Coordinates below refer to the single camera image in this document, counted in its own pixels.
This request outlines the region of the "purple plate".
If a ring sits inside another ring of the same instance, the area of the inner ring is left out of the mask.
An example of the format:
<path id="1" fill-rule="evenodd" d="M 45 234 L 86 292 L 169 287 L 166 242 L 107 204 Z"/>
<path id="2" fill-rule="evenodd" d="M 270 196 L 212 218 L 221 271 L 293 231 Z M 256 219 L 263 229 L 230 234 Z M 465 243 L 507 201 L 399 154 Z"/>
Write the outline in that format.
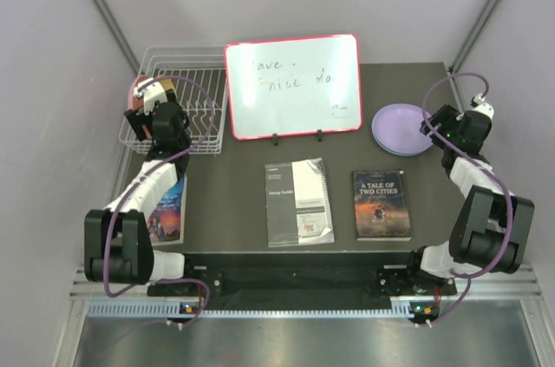
<path id="1" fill-rule="evenodd" d="M 421 107 L 407 103 L 389 104 L 379 109 L 372 120 L 375 140 L 401 153 L 429 150 L 433 144 L 420 132 Z"/>

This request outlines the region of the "blue plate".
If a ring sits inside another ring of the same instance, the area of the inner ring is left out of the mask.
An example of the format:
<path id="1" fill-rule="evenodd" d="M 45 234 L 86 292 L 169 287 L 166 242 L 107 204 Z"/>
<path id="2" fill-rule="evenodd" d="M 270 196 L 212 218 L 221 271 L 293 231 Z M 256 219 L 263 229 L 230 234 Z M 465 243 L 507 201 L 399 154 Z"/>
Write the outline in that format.
<path id="1" fill-rule="evenodd" d="M 393 154 L 393 155 L 397 155 L 397 156 L 401 156 L 401 157 L 413 157 L 413 156 L 420 155 L 420 154 L 422 154 L 422 153 L 424 153 L 424 152 L 427 151 L 427 149 L 424 149 L 424 150 L 422 150 L 422 151 L 417 151 L 417 152 L 412 152 L 412 153 L 411 153 L 411 152 L 409 152 L 409 153 L 401 153 L 401 152 L 397 152 L 397 151 L 395 151 L 395 150 L 392 150 L 392 149 L 390 149 L 390 148 L 388 148 L 388 147 L 385 147 L 385 146 L 383 146 L 383 145 L 382 145 L 381 143 L 379 143 L 379 142 L 377 142 L 377 144 L 378 144 L 378 146 L 379 146 L 380 148 L 382 148 L 382 149 L 383 149 L 384 151 L 386 151 L 387 153 L 390 153 L 390 154 Z"/>

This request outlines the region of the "yellow plate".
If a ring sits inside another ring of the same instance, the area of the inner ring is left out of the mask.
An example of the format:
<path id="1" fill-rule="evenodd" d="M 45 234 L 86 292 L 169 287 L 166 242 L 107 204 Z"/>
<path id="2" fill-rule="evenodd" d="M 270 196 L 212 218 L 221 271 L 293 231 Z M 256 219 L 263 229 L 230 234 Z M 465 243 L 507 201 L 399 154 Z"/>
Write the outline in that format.
<path id="1" fill-rule="evenodd" d="M 161 75 L 158 84 L 164 89 L 165 92 L 175 91 L 175 85 L 169 76 Z"/>

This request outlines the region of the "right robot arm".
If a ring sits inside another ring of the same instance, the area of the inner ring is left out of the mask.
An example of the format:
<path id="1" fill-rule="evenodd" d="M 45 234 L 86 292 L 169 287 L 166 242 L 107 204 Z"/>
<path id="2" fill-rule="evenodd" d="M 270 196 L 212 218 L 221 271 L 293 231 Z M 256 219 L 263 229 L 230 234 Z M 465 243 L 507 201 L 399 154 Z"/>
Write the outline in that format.
<path id="1" fill-rule="evenodd" d="M 467 278 L 482 271 L 498 252 L 503 254 L 490 272 L 513 273 L 522 263 L 535 206 L 512 193 L 508 207 L 499 184 L 490 179 L 493 167 L 480 150 L 492 118 L 487 103 L 463 113 L 445 104 L 421 123 L 420 132 L 442 150 L 441 165 L 465 202 L 448 241 L 410 254 L 404 280 L 414 293 L 425 293 L 455 273 Z"/>

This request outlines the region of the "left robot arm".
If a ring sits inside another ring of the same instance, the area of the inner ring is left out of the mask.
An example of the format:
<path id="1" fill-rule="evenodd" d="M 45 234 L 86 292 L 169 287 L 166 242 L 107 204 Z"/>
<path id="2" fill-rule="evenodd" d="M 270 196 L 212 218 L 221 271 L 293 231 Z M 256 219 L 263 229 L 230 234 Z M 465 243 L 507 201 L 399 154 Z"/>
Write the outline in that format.
<path id="1" fill-rule="evenodd" d="M 166 281 L 184 295 L 197 275 L 184 255 L 155 251 L 147 223 L 164 194 L 182 181 L 189 161 L 189 121 L 177 102 L 162 102 L 145 115 L 129 110 L 126 117 L 146 126 L 152 145 L 140 173 L 112 203 L 91 210 L 84 220 L 84 272 L 91 282 L 144 285 Z"/>

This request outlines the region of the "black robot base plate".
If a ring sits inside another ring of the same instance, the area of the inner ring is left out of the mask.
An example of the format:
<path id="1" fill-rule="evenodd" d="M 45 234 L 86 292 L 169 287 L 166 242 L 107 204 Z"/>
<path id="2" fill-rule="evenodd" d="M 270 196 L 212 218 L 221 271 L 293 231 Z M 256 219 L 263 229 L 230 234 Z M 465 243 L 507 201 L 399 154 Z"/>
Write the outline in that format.
<path id="1" fill-rule="evenodd" d="M 416 277 L 411 252 L 219 252 L 186 255 L 186 276 L 210 288 L 208 309 L 388 309 L 393 297 L 452 297 L 453 282 Z"/>

